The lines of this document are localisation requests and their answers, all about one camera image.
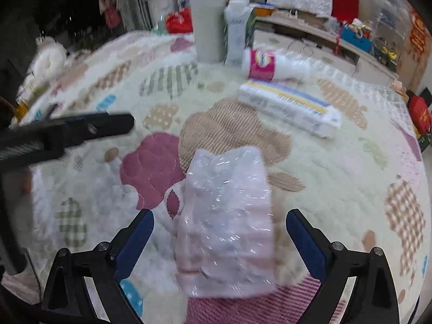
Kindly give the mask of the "clear pink plastic bag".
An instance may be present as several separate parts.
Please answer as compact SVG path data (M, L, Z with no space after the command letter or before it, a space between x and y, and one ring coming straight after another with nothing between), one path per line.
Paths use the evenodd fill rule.
M271 189L261 152L199 149L177 223L177 282L189 298L251 298L275 290Z

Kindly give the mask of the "white blue yellow box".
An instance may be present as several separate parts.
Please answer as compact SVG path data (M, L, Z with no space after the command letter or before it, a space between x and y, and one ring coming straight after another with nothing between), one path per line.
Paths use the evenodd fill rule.
M342 125L331 104L276 83L249 80L239 87L237 100L320 138L334 137Z

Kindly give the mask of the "patchwork quilt cover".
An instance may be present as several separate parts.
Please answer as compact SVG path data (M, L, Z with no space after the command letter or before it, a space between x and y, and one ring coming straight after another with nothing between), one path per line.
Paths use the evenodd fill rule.
M318 137L253 97L238 69L198 62L190 36L133 32L72 62L30 107L56 116L128 112L133 130L32 167L29 254L46 283L56 252L87 251L143 208L154 230L127 297L145 323L295 323L319 282L285 228L301 210L348 249L381 247L400 320L420 297L431 244L426 169L403 100L324 62L291 83L340 126Z

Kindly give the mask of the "red plastic bag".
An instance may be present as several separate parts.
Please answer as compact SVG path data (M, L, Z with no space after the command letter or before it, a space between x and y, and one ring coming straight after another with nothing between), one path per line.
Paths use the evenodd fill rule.
M165 17L166 31L169 34L189 34L193 32L193 23L190 8L180 9L169 13Z

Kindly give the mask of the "grey thermos cylinder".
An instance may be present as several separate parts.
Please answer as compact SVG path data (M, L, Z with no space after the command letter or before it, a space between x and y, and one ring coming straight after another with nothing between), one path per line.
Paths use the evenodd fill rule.
M189 0L199 62L215 64L225 57L223 11L226 0Z

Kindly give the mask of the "white green milk carton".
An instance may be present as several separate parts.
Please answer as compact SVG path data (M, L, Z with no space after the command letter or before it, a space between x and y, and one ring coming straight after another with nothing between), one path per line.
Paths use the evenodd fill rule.
M248 0L229 0L223 12L227 67L241 67L243 53L254 43L255 12Z

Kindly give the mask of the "white pink label bottle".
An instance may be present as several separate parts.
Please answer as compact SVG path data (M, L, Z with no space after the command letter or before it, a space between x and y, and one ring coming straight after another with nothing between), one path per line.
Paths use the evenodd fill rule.
M302 80L309 76L311 66L304 60L293 60L270 50L245 49L242 74L247 79L268 82Z

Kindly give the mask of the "blue storage basket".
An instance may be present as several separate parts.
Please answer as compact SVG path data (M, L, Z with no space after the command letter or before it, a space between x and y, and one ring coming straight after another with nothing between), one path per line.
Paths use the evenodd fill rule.
M342 29L340 38L366 53L369 53L371 50L372 42L349 28Z

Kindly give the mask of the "red hanging knot decoration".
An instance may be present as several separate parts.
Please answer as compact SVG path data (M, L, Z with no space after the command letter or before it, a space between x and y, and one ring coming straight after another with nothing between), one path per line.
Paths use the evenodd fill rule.
M411 30L409 32L409 43L414 61L419 62L423 56L430 55L431 34L414 8L411 9Z

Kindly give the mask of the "white tv cabinet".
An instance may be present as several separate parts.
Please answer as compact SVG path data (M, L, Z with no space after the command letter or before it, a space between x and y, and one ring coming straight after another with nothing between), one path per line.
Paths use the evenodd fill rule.
M369 53L302 20L275 12L271 16L258 17L255 27L256 42L311 57L357 80L391 86L398 79L395 72Z

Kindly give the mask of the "red cloth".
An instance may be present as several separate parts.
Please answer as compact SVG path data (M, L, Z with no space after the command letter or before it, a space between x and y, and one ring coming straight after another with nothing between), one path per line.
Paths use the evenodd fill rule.
M359 16L360 0L332 0L332 17L351 23Z

